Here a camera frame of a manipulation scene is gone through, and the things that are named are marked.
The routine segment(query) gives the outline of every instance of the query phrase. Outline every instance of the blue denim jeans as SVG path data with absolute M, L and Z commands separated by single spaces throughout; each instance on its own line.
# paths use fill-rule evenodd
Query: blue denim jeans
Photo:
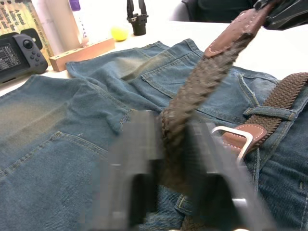
M 157 42 L 68 63 L 72 79 L 32 76 L 0 97 L 0 230 L 75 231 L 90 220 L 98 160 L 107 165 L 131 112 L 168 106 L 202 55 L 190 39 Z M 278 82 L 234 67 L 197 113 L 229 127 L 253 114 L 283 119 L 245 163 L 279 226 L 307 230 L 308 89 L 290 110 L 262 107 Z M 179 229 L 191 210 L 189 198 L 160 187 L 158 212 L 140 229 Z

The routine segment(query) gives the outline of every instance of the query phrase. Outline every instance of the jeans pocket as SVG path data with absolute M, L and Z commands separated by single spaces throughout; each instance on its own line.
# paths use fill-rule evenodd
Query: jeans pocket
M 56 132 L 0 173 L 0 230 L 77 229 L 91 216 L 92 173 L 107 151 Z

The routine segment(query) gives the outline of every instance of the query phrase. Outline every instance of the brown woven belt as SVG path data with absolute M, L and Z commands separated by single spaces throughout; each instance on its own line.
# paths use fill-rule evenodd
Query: brown woven belt
M 206 49 L 185 84 L 179 89 L 176 98 L 171 100 L 169 107 L 162 112 L 162 133 L 166 149 L 162 184 L 165 186 L 180 193 L 189 193 L 179 162 L 185 124 L 195 109 L 204 103 L 227 76 L 239 53 L 256 36 L 275 4 L 277 2 L 273 1 L 259 11 L 250 9 L 242 12 Z M 275 87 L 263 106 L 289 109 L 307 81 L 308 73 L 289 75 Z M 279 117 L 252 115 L 243 125 L 224 133 L 224 143 L 237 154 L 241 153 L 242 159 L 245 153 L 261 145 L 281 122 Z M 239 135 L 243 133 L 249 134 L 251 138 L 248 145 L 245 145 L 248 138 Z M 201 227 L 200 224 L 194 224 L 190 216 L 186 216 L 181 230 L 196 230 Z

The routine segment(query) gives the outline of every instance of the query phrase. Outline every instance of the game controller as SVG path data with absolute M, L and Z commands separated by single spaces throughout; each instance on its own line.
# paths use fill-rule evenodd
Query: game controller
M 14 35 L 13 38 L 30 65 L 29 71 L 31 70 L 36 74 L 44 73 L 48 67 L 48 62 L 32 38 L 24 34 Z
M 45 57 L 30 36 L 0 39 L 0 83 L 25 74 L 42 74 L 47 68 Z

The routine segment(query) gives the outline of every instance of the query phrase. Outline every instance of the yellow ball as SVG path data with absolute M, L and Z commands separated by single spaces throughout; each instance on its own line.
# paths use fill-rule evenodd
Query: yellow ball
M 111 28 L 111 35 L 116 41 L 124 41 L 128 37 L 128 29 L 114 26 Z

